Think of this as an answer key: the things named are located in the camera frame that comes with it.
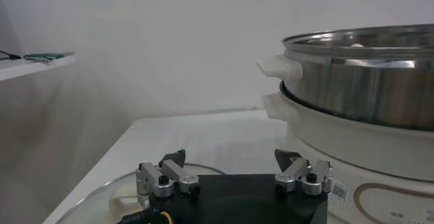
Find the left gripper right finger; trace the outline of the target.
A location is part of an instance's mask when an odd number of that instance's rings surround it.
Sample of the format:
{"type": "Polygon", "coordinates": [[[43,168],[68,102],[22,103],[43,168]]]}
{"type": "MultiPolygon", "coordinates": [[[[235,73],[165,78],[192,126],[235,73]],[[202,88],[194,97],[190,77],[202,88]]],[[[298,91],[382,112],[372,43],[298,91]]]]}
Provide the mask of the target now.
{"type": "Polygon", "coordinates": [[[297,152],[281,149],[275,150],[275,159],[281,170],[274,176],[279,193],[292,193],[298,187],[311,196],[332,191],[333,167],[329,161],[318,160],[312,164],[297,152]]]}

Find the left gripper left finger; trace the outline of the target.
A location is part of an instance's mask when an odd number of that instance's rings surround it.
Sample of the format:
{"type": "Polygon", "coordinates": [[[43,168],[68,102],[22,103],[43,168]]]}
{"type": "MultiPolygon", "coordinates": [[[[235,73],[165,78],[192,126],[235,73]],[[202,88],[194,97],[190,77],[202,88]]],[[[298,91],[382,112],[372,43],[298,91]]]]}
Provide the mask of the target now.
{"type": "Polygon", "coordinates": [[[185,159],[186,151],[181,149],[164,155],[158,164],[140,163],[136,169],[137,196],[153,194],[156,198],[170,198],[175,193],[175,186],[182,194],[197,196],[199,177],[184,169],[185,159]]]}

